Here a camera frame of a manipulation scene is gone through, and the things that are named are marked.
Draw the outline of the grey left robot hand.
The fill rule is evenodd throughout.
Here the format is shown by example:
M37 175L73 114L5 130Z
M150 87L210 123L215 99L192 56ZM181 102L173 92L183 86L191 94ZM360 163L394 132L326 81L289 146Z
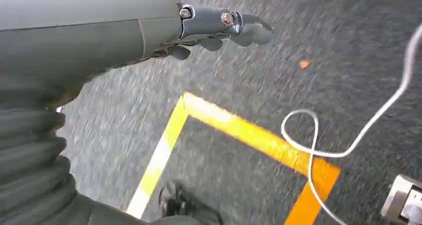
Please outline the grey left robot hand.
M0 0L0 104L62 105L110 69L273 35L257 16L182 0Z

